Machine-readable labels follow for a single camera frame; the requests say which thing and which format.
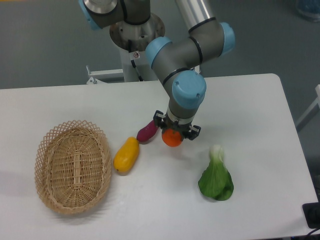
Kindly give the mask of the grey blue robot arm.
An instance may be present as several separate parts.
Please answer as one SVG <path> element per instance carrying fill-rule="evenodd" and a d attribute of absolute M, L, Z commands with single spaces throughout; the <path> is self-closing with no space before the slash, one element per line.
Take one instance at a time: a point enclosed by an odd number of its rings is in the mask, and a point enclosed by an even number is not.
<path fill-rule="evenodd" d="M 160 81 L 169 103 L 166 112 L 155 112 L 153 122 L 165 143 L 199 136 L 201 128 L 192 122 L 207 85 L 195 67 L 235 47 L 233 29 L 217 21 L 207 0 L 178 0 L 176 5 L 188 29 L 188 38 L 180 42 L 166 37 L 164 23 L 151 12 L 148 0 L 79 1 L 93 30 L 109 28 L 125 82 Z"/>

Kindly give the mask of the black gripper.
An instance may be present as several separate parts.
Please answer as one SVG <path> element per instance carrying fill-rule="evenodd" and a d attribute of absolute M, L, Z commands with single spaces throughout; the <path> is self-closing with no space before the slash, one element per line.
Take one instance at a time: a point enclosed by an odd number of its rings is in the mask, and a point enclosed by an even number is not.
<path fill-rule="evenodd" d="M 163 130 L 163 133 L 168 130 L 179 132 L 181 135 L 181 141 L 183 141 L 184 139 L 193 141 L 199 136 L 201 132 L 200 126 L 192 125 L 192 122 L 180 124 L 179 121 L 172 121 L 169 117 L 166 117 L 165 114 L 160 110 L 155 111 L 153 115 L 153 122 L 157 128 Z"/>

